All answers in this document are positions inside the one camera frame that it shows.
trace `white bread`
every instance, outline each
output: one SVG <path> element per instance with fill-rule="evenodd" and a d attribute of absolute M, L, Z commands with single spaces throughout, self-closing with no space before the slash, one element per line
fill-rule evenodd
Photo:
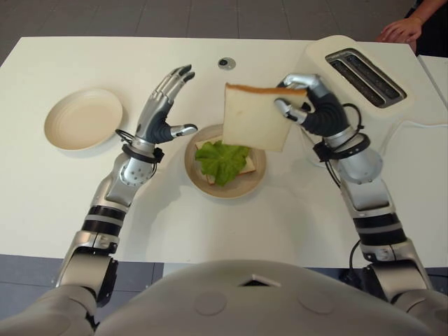
<path fill-rule="evenodd" d="M 197 149 L 201 149 L 206 142 L 211 142 L 212 144 L 214 144 L 215 142 L 220 141 L 222 139 L 223 139 L 222 135 L 215 136 L 214 138 L 211 138 L 209 140 L 198 141 L 195 143 L 195 146 Z M 248 156 L 248 157 L 246 157 L 246 166 L 244 166 L 244 168 L 240 171 L 240 173 L 238 175 L 254 172 L 255 170 L 256 170 L 256 167 L 255 167 L 252 159 Z M 209 182 L 209 184 L 215 184 L 215 176 L 206 175 L 206 179 L 207 179 L 207 182 Z"/>
<path fill-rule="evenodd" d="M 306 97 L 306 90 L 227 83 L 223 143 L 281 152 L 292 121 L 282 116 L 274 100 L 284 98 L 301 106 Z"/>

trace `table surface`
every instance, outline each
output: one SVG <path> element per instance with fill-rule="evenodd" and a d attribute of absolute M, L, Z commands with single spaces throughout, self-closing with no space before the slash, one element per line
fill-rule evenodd
<path fill-rule="evenodd" d="M 272 87 L 294 69 L 308 43 L 22 38 L 0 68 L 0 253 L 62 258 L 120 152 L 116 136 L 86 151 L 52 147 L 43 123 L 61 98 L 83 88 L 110 90 L 125 108 L 121 127 L 133 131 L 153 88 L 174 67 L 191 63 L 196 78 L 176 99 L 169 122 L 205 127 L 223 121 L 226 82 Z M 446 122 L 446 108 L 406 45 L 362 44 L 416 92 L 409 119 Z M 222 57 L 233 57 L 237 67 L 220 70 Z M 403 127 L 388 147 L 383 170 L 405 231 L 427 267 L 448 266 L 447 135 L 447 129 Z M 259 188 L 235 200 L 207 197 L 189 181 L 183 167 L 188 141 L 163 144 L 166 155 L 157 174 L 139 191 L 126 217 L 117 259 L 199 263 L 247 258 L 347 266 L 358 239 L 354 225 L 327 172 L 306 160 L 298 128 L 292 128 L 282 153 L 267 153 Z M 354 261 L 364 264 L 360 253 Z"/>
<path fill-rule="evenodd" d="M 419 55 L 418 58 L 440 98 L 445 106 L 448 106 L 448 58 L 423 55 Z"/>

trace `plate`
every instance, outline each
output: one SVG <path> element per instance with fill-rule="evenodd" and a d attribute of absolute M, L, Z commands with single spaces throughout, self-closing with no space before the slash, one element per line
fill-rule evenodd
<path fill-rule="evenodd" d="M 196 143 L 217 137 L 223 133 L 222 125 L 213 125 L 201 129 L 191 138 L 185 150 L 185 170 L 190 180 L 204 193 L 225 199 L 238 198 L 249 194 L 258 186 L 266 172 L 266 154 L 263 150 L 252 148 L 251 157 L 256 170 L 251 173 L 238 175 L 235 180 L 226 183 L 223 187 L 209 184 L 201 172 L 201 162 L 195 160 Z"/>
<path fill-rule="evenodd" d="M 88 89 L 60 100 L 45 119 L 44 132 L 54 146 L 79 151 L 107 140 L 123 117 L 120 100 L 111 92 Z"/>

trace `person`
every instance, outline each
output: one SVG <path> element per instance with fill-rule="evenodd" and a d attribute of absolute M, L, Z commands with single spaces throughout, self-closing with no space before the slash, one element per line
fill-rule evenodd
<path fill-rule="evenodd" d="M 448 57 L 447 0 L 417 0 L 404 19 L 383 28 L 376 42 L 408 43 L 417 55 Z"/>

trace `green lettuce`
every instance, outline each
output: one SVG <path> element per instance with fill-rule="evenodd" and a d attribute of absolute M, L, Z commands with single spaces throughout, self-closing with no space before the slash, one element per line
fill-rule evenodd
<path fill-rule="evenodd" d="M 215 177 L 215 183 L 224 186 L 237 177 L 246 166 L 250 148 L 224 145 L 223 142 L 206 142 L 196 151 L 195 159 L 202 164 L 202 173 Z"/>

